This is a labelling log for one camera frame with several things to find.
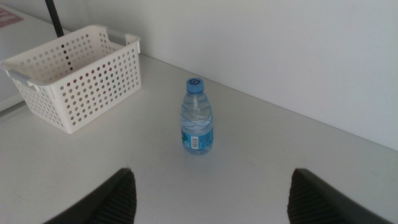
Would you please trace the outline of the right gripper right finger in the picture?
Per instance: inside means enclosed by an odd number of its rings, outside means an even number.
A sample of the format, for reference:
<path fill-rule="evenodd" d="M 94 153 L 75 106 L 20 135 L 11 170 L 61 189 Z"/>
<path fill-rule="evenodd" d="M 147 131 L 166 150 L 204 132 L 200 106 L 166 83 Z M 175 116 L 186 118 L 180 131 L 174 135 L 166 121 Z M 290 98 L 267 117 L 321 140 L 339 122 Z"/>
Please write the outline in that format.
<path fill-rule="evenodd" d="M 287 214 L 291 223 L 389 223 L 307 169 L 295 169 Z"/>

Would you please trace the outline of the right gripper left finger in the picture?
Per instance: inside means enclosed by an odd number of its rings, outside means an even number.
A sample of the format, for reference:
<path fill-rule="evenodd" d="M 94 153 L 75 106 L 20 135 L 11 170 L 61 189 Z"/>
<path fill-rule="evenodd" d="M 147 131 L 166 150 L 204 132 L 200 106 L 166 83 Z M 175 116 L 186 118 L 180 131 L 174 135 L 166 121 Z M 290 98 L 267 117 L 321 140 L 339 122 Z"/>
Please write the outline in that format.
<path fill-rule="evenodd" d="M 136 209 L 134 174 L 122 168 L 47 223 L 134 223 Z"/>

